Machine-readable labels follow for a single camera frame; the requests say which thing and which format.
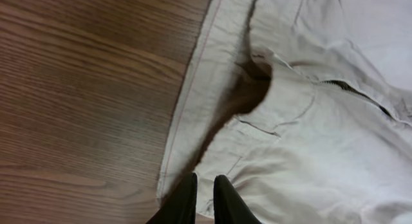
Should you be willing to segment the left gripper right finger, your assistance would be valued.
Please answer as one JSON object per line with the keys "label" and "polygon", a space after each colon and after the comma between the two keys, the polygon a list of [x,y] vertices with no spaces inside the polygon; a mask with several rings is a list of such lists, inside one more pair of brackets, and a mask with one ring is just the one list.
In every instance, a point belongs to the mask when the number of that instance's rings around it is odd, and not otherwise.
{"label": "left gripper right finger", "polygon": [[261,224],[225,175],[214,180],[215,224]]}

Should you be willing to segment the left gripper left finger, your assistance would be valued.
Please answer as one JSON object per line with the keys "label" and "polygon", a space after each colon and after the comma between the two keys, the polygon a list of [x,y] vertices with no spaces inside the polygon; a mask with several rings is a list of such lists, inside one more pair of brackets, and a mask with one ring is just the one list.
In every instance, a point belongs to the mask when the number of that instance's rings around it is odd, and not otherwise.
{"label": "left gripper left finger", "polygon": [[198,179],[185,175],[147,224],[195,224]]}

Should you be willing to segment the beige shorts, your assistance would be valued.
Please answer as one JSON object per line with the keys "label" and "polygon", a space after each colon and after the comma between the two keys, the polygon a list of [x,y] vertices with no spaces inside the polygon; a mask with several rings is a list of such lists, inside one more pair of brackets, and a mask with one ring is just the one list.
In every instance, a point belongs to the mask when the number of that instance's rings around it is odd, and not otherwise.
{"label": "beige shorts", "polygon": [[160,168],[212,218],[225,175],[263,223],[411,222],[411,0],[211,0]]}

